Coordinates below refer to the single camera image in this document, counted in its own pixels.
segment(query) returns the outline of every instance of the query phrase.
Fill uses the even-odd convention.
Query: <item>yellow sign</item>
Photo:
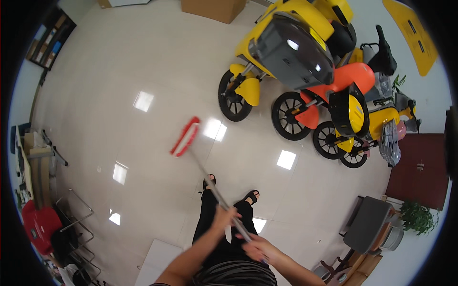
[[[427,75],[437,58],[436,47],[428,32],[410,7],[394,0],[383,0],[383,5],[404,35],[420,76]]]
[[[324,43],[323,39],[312,28],[310,28],[310,35],[312,35],[312,37],[320,44],[323,50],[326,51],[326,44]]]

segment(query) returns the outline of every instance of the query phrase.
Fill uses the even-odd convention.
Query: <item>mop handle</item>
[[[216,197],[216,199],[219,201],[219,205],[223,208],[223,210],[228,210],[229,205],[226,203],[226,201],[223,199],[221,196],[220,192],[218,192],[218,189],[216,188],[215,184],[213,184],[213,181],[208,178],[208,173],[205,171],[205,168],[200,164],[199,160],[197,159],[197,156],[194,154],[194,151],[192,150],[191,146],[189,146],[188,151],[191,153],[192,157],[196,161],[197,165],[199,166],[199,169],[202,171],[202,174],[204,175],[205,182],[210,186],[210,189],[212,190],[213,195]],[[232,219],[234,222],[235,227],[237,230],[240,232],[240,234],[243,236],[243,238],[246,240],[246,242],[251,241],[251,237],[248,234],[248,231],[246,228],[243,226],[243,223],[237,218],[234,217]]]

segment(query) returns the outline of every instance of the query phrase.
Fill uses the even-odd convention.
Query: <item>black tire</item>
[[[336,128],[334,127],[334,124],[332,121],[325,121],[321,124],[319,124],[315,131],[313,132],[313,145],[315,146],[316,151],[323,157],[329,160],[337,160],[342,158],[347,152],[344,150],[340,149],[337,146],[329,146],[324,142],[324,139],[320,137],[320,134],[324,135],[325,137],[329,135],[330,133],[334,132]]]
[[[292,100],[292,106],[288,105],[287,100]],[[295,107],[296,101],[300,104],[305,105],[305,102],[300,98],[300,94],[298,92],[285,92],[284,94],[280,95],[277,100],[272,105],[272,123],[275,127],[275,130],[284,138],[292,141],[297,141],[305,138],[311,131],[310,128],[303,126],[297,120],[294,120],[294,123],[288,123],[285,119],[280,118],[280,113],[283,113],[283,116],[290,110]],[[288,132],[286,129],[288,125],[291,125],[292,133]]]
[[[355,137],[354,138],[354,143],[353,146],[355,147],[360,147],[364,144],[364,141],[360,138]],[[340,161],[347,167],[356,169],[364,165],[367,160],[367,155],[363,154],[357,154],[355,157],[351,156],[349,153],[346,153],[342,158],[340,158]]]
[[[230,121],[238,122],[244,120],[248,116],[248,114],[250,114],[250,111],[253,108],[253,106],[249,105],[245,101],[245,99],[242,98],[241,95],[237,95],[237,97],[240,99],[239,103],[231,103],[230,105],[228,104],[228,98],[226,96],[223,96],[222,94],[226,91],[227,86],[230,83],[230,80],[233,76],[234,74],[231,73],[230,70],[228,70],[221,78],[218,88],[218,102],[219,108],[221,109],[221,112],[224,114],[224,116],[226,116],[226,118]],[[237,104],[241,105],[240,110],[237,108]]]

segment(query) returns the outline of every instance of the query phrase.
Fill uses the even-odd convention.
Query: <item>striped shirt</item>
[[[268,266],[256,261],[233,260],[202,268],[192,279],[194,286],[276,286]],[[150,286],[169,286],[156,283]]]

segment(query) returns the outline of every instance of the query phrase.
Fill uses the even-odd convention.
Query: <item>scooter wheel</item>
[[[305,105],[305,102],[298,92],[285,92],[272,105],[273,126],[282,137],[288,140],[301,140],[311,131],[291,115],[291,111],[301,105]]]
[[[342,158],[346,152],[337,145],[326,144],[326,141],[335,141],[336,128],[331,121],[319,124],[313,132],[313,145],[316,151],[326,159],[337,160]]]
[[[231,95],[224,94],[227,90],[229,83],[233,80],[234,74],[228,70],[219,82],[218,88],[218,102],[221,112],[226,116],[230,121],[241,121],[244,120],[248,114],[250,114],[252,105],[249,105],[248,102],[235,92]]]
[[[363,146],[364,141],[361,140],[360,138],[355,137],[354,142],[353,142],[353,148],[359,148]],[[356,169],[364,165],[367,160],[367,155],[366,154],[356,154],[356,155],[351,155],[350,153],[345,154],[342,158],[340,158],[340,161],[342,163],[352,169]]]

